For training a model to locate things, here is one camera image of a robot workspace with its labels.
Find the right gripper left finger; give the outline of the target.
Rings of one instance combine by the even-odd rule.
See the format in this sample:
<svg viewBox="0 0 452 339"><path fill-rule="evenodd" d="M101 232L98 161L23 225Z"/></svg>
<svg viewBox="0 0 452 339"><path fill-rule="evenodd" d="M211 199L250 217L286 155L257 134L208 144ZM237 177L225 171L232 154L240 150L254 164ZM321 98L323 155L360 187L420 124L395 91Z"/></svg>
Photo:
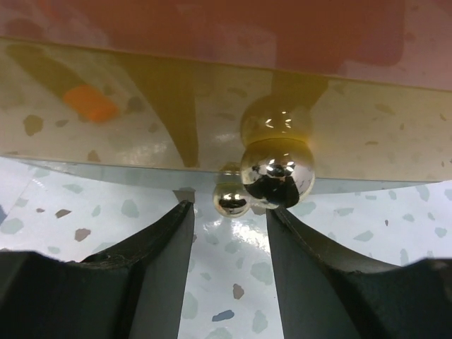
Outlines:
<svg viewBox="0 0 452 339"><path fill-rule="evenodd" d="M182 201L80 262L1 253L2 338L176 338L194 237Z"/></svg>

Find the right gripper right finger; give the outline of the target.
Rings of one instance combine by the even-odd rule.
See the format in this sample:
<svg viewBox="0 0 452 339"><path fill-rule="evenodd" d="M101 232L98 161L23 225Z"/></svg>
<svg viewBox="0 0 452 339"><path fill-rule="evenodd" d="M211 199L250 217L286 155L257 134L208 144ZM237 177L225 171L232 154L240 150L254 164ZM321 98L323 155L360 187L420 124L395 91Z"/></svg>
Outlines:
<svg viewBox="0 0 452 339"><path fill-rule="evenodd" d="M266 215L286 338L450 338L451 260L394 266L353 251L289 211Z"/></svg>

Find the round beige drawer organizer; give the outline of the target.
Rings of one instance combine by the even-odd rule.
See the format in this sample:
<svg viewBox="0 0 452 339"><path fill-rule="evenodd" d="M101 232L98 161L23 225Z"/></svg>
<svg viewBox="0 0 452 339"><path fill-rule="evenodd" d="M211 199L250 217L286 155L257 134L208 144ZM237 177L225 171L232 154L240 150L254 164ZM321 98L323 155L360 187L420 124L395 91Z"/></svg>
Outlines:
<svg viewBox="0 0 452 339"><path fill-rule="evenodd" d="M2 1L1 156L291 206L451 179L450 1Z"/></svg>

